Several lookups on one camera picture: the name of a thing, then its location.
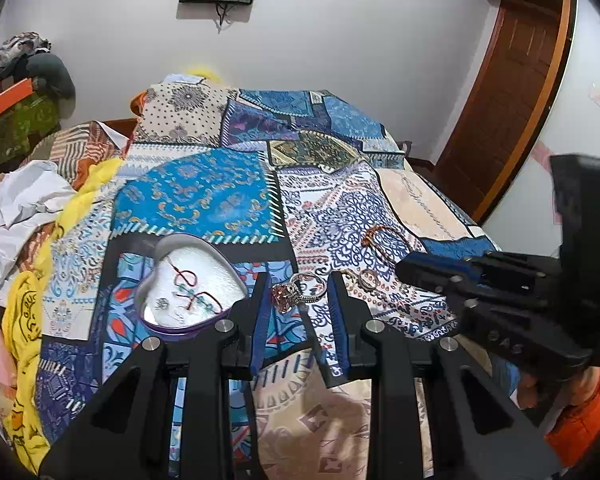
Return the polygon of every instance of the jewelry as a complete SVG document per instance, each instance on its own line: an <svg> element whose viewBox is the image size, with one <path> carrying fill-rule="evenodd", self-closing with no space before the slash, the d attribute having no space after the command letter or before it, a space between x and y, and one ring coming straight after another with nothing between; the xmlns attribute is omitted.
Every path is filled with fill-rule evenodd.
<svg viewBox="0 0 600 480"><path fill-rule="evenodd" d="M311 292L315 292L315 294L302 295L302 288L300 287L300 285L297 284L297 282L300 282L303 276L307 276L307 277L315 280L316 282L318 282L320 289L316 290L315 288L312 288L312 290L311 290ZM323 297L327 293L326 282L320 276L316 276L312 272L298 272L297 274L294 274L291 277L291 279L289 279L289 283L293 283L298 288L298 290L300 290L300 292L301 292L300 302L301 303L315 303L316 301L320 300L320 298Z"/></svg>
<svg viewBox="0 0 600 480"><path fill-rule="evenodd" d="M155 302L155 307L160 310L167 310L169 308L169 300L167 298L158 298Z"/></svg>
<svg viewBox="0 0 600 480"><path fill-rule="evenodd" d="M173 279L173 285L176 286L178 292L184 293L178 294L177 292L174 292L173 295L177 296L178 298L185 298L186 300L189 300L189 304L185 307L186 310L190 310L194 304L197 304L200 307L204 308L206 311L211 312L212 314L220 314L222 312L222 305L220 305L220 302L216 300L216 298L213 297L213 295L209 294L206 291L195 291L195 286L198 284L198 276L195 272L193 272L192 270L180 270L173 264L170 257L168 256L166 257L166 260L170 264L170 266L173 267L173 270L176 271L176 276ZM204 296L211 298L211 300L213 301L210 302L209 300L205 299Z"/></svg>
<svg viewBox="0 0 600 480"><path fill-rule="evenodd" d="M370 227L369 229L367 229L365 231L365 235L362 237L362 240L360 240L360 244L363 247L371 247L372 249L375 249L383 258L384 260L389 263L391 266L395 267L398 262L394 261L392 259L391 256L389 256L386 251L384 250L384 248L379 245L378 243L376 243L376 241L374 240L374 236L376 235L376 233L378 231L391 231L393 234L397 235L398 238L400 238L403 243L407 246L408 250L410 252L413 252L413 248L409 245L409 242L407 241L407 239L404 237L404 235L398 231L398 229L396 229L395 227L391 227L388 225L376 225L373 227Z"/></svg>
<svg viewBox="0 0 600 480"><path fill-rule="evenodd" d="M302 289L298 282L301 281L302 277L309 277L318 282L320 290L316 294L302 294ZM296 305L314 303L320 300L327 293L326 282L316 276L312 272L298 272L294 274L288 282L278 283L271 287L271 299L276 310L280 314L286 314L293 309Z"/></svg>
<svg viewBox="0 0 600 480"><path fill-rule="evenodd" d="M349 283L345 283L344 285L347 287L348 291L352 291L354 284L358 283L359 277L350 269L338 269L338 272L342 274L343 278L349 278L351 280L350 285Z"/></svg>
<svg viewBox="0 0 600 480"><path fill-rule="evenodd" d="M286 314L300 303L302 294L295 283L278 283L271 287L273 306L280 314Z"/></svg>
<svg viewBox="0 0 600 480"><path fill-rule="evenodd" d="M361 270L358 275L358 282L360 283L360 287L367 292L376 290L376 288L380 286L380 278L378 278L378 273L373 269Z"/></svg>

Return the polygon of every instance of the yellow cloth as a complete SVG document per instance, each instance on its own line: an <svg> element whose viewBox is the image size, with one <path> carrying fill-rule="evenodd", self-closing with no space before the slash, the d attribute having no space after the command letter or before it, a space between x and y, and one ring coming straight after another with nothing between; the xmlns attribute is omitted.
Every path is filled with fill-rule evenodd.
<svg viewBox="0 0 600 480"><path fill-rule="evenodd" d="M213 81L214 83L218 83L219 85L222 84L222 80L220 79L220 76L218 74L216 74L210 68L207 68L206 66L197 66L194 68L190 68L189 70L186 71L186 74L187 75L197 75L197 76L203 77L205 79L209 79L210 81Z"/></svg>
<svg viewBox="0 0 600 480"><path fill-rule="evenodd" d="M91 167L87 181L67 202L56 220L52 235L40 247L34 272L21 272L9 292L2 318L2 333L7 349L16 360L18 377L13 408L2 423L20 461L36 474L49 450L49 442L42 432L34 404L34 394L42 344L42 294L52 271L51 244L88 213L96 193L111 180L121 163L120 158L112 158Z"/></svg>

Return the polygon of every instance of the person's hand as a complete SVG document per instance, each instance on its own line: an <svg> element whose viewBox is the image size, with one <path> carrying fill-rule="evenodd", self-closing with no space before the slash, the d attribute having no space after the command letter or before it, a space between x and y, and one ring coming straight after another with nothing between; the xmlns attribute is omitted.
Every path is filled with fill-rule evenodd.
<svg viewBox="0 0 600 480"><path fill-rule="evenodd" d="M570 405L581 406L596 392L600 382L600 368L590 367L571 378L568 383L571 393ZM518 383L518 405L523 410L538 405L538 379L523 373Z"/></svg>

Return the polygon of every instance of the white cloth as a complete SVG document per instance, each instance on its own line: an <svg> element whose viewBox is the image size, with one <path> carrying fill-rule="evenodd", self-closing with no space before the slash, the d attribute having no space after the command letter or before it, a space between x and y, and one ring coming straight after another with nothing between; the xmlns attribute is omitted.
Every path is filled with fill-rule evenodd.
<svg viewBox="0 0 600 480"><path fill-rule="evenodd" d="M197 85L204 78L199 75L189 74L169 74L162 81L163 83L187 83L190 85Z"/></svg>
<svg viewBox="0 0 600 480"><path fill-rule="evenodd" d="M23 245L53 222L75 190L49 160L32 160L0 183L0 288Z"/></svg>
<svg viewBox="0 0 600 480"><path fill-rule="evenodd" d="M5 277L2 285L0 286L0 306L7 307L7 300L9 299L9 291L11 285L13 285L16 276L20 273L20 269L17 266L11 267L11 270Z"/></svg>
<svg viewBox="0 0 600 480"><path fill-rule="evenodd" d="M120 132L117 132L113 128L107 126L105 123L101 123L100 121L97 121L97 123L104 130L104 132L109 136L109 139L111 140L111 142L113 142L118 147L119 150L125 149L125 146L129 142L129 139L127 139Z"/></svg>

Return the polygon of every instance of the metal screw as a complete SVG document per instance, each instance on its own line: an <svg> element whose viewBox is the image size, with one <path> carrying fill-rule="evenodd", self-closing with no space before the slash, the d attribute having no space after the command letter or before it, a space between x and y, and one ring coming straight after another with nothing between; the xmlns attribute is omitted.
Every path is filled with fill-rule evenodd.
<svg viewBox="0 0 600 480"><path fill-rule="evenodd" d="M230 319L221 319L220 321L216 321L216 324L214 325L215 329L222 333L230 332L234 329L234 326L234 322Z"/></svg>
<svg viewBox="0 0 600 480"><path fill-rule="evenodd" d="M142 340L142 348L149 352L154 351L160 347L160 340L155 336L150 336Z"/></svg>
<svg viewBox="0 0 600 480"><path fill-rule="evenodd" d="M370 319L365 323L365 327L367 330L369 330L369 332L378 334L384 330L384 323L379 319Z"/></svg>
<svg viewBox="0 0 600 480"><path fill-rule="evenodd" d="M443 337L440 340L440 348L447 352L453 352L454 350L458 350L458 341L452 337Z"/></svg>

